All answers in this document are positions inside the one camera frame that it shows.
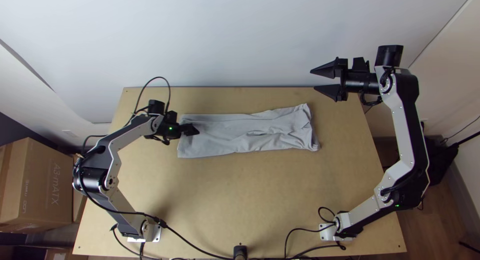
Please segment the black power cable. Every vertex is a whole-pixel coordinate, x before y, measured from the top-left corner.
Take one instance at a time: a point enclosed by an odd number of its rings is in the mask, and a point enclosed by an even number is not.
[[[168,112],[169,111],[169,106],[170,106],[170,96],[172,94],[172,91],[170,89],[170,83],[167,81],[167,79],[165,79],[164,77],[161,77],[161,76],[157,76],[157,77],[153,77],[151,78],[140,90],[140,94],[138,95],[138,98],[136,99],[136,103],[135,103],[135,109],[133,110],[132,112],[132,115],[130,116],[130,119],[128,120],[128,122],[125,124],[128,125],[128,123],[130,122],[131,119],[133,119],[133,117],[135,117],[135,115],[138,113],[138,111],[141,111],[141,110],[144,110],[146,109],[147,107],[145,108],[142,108],[140,110],[137,110],[137,108],[139,107],[139,102],[140,102],[140,98],[142,97],[142,93],[144,92],[145,88],[147,87],[147,85],[149,83],[151,83],[153,80],[156,80],[156,79],[163,79],[165,82],[166,82],[166,85],[168,86],[168,101],[166,102],[165,104],[165,112]]]
[[[160,258],[153,258],[153,257],[143,256],[143,255],[141,255],[140,253],[136,253],[135,251],[127,248],[127,246],[125,246],[125,245],[120,241],[120,239],[119,239],[118,236],[117,236],[117,233],[115,233],[115,229],[117,228],[117,226],[118,226],[118,224],[113,225],[113,226],[110,228],[110,231],[113,232],[113,236],[115,237],[116,241],[120,244],[120,246],[122,246],[124,249],[128,250],[129,252],[131,252],[131,253],[133,253],[133,254],[135,254],[135,255],[137,255],[137,256],[140,256],[141,258],[143,257],[143,258],[147,258],[147,259],[151,259],[151,260],[160,260]]]
[[[101,138],[101,137],[105,137],[105,135],[89,135],[85,138],[85,141],[83,141],[83,145],[81,145],[81,150],[80,150],[80,155],[84,156],[85,155],[85,145],[87,144],[87,141],[92,138],[92,137],[97,137],[97,138]]]
[[[447,143],[451,138],[455,137],[457,134],[459,134],[460,132],[464,131],[467,127],[469,127],[471,124],[475,123],[478,119],[480,119],[480,115],[479,115],[477,118],[475,118],[475,120],[471,121],[468,125],[464,126],[462,129],[460,129],[459,131],[457,131],[454,135],[443,139],[443,140],[440,142],[440,144]]]
[[[305,253],[307,252],[310,252],[312,250],[317,250],[317,249],[322,249],[322,248],[331,248],[331,247],[339,247],[341,250],[346,250],[347,248],[345,246],[343,246],[342,244],[340,244],[340,242],[336,242],[336,245],[324,245],[324,246],[318,246],[318,247],[313,247],[313,248],[309,248],[307,250],[304,250],[302,251],[301,253],[298,253],[297,255],[295,255],[294,257],[290,258],[290,259],[296,259],[302,255],[304,255]]]
[[[166,225],[165,226],[166,229],[170,230],[172,233],[176,234],[181,240],[185,241],[185,243],[187,243],[188,245],[190,245],[191,247],[193,247],[194,249],[200,251],[200,252],[203,252],[207,255],[210,255],[212,257],[215,257],[215,258],[219,258],[219,259],[223,259],[223,260],[232,260],[232,258],[228,258],[228,257],[223,257],[223,256],[219,256],[219,255],[216,255],[216,254],[213,254],[213,253],[210,253],[208,251],[204,251],[202,250],[201,248],[193,245],[192,243],[190,243],[190,241],[186,240],[182,235],[180,235],[179,233],[177,233],[175,230],[173,230],[172,228],[170,228],[170,226]]]
[[[285,238],[285,246],[283,247],[283,256],[284,258],[286,259],[287,258],[287,242],[289,240],[289,236],[291,233],[293,233],[294,231],[297,231],[297,230],[301,230],[301,231],[306,231],[306,232],[312,232],[312,233],[318,233],[318,232],[321,232],[327,228],[330,228],[332,226],[335,226],[335,224],[330,224],[329,226],[326,226],[324,228],[321,228],[319,230],[310,230],[310,229],[305,229],[305,228],[294,228],[292,230],[290,230],[290,232],[288,232],[288,235],[286,235],[286,238]]]
[[[142,242],[142,243],[140,244],[140,250],[139,250],[139,252],[138,252],[138,253],[140,254],[140,260],[142,260],[142,256],[143,256],[143,254],[144,254],[144,247],[145,247],[145,242]]]
[[[321,207],[318,208],[318,215],[320,216],[320,218],[326,223],[335,223],[332,220],[328,220],[328,219],[325,219],[324,217],[322,217],[322,215],[320,214],[320,211],[322,209],[328,210],[331,213],[331,215],[335,218],[335,213],[330,208],[324,207],[324,206],[321,206]]]

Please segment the black wire bundle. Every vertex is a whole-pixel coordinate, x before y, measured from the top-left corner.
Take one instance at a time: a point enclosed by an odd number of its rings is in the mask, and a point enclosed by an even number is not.
[[[471,124],[475,123],[478,119],[480,119],[480,115],[479,115],[477,118],[475,118],[475,120],[471,121],[468,125],[464,126],[462,129],[460,129],[459,131],[457,131],[454,135],[443,139],[443,140],[440,142],[440,144],[445,144],[445,143],[447,143],[451,138],[455,137],[457,134],[459,134],[460,132],[464,131],[467,127],[469,127]]]
[[[312,233],[318,233],[318,232],[321,232],[325,229],[328,229],[330,227],[333,227],[335,226],[335,222],[332,221],[332,220],[327,220],[325,219],[322,214],[320,213],[320,211],[322,211],[323,209],[325,210],[328,210],[334,217],[335,217],[335,213],[333,211],[331,211],[329,208],[327,207],[324,207],[324,206],[321,206],[318,208],[318,216],[325,222],[325,223],[331,223],[330,225],[326,226],[326,227],[323,227],[319,230],[310,230],[310,229],[305,229],[305,228],[294,228],[292,230],[290,230],[290,232],[288,232],[288,234],[286,235],[286,238],[285,238],[285,246],[283,247],[283,256],[285,259],[297,259],[297,258],[309,258],[309,257],[304,257],[303,255],[307,252],[310,252],[310,251],[313,251],[313,250],[317,250],[317,249],[322,249],[322,248],[330,248],[330,247],[339,247],[341,250],[346,250],[347,248],[343,245],[340,244],[339,241],[336,242],[335,245],[323,245],[323,246],[318,246],[318,247],[313,247],[313,248],[309,248],[307,250],[304,250],[300,253],[297,253],[295,256],[293,257],[290,257],[290,258],[287,258],[287,242],[289,240],[289,236],[291,233],[293,233],[294,231],[306,231],[306,232],[312,232]]]

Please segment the gray cloth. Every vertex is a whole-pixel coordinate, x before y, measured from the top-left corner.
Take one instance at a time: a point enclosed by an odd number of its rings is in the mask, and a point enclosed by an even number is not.
[[[199,158],[279,149],[317,151],[307,104],[255,114],[185,114],[179,123],[192,123],[199,135],[182,136],[179,158]]]

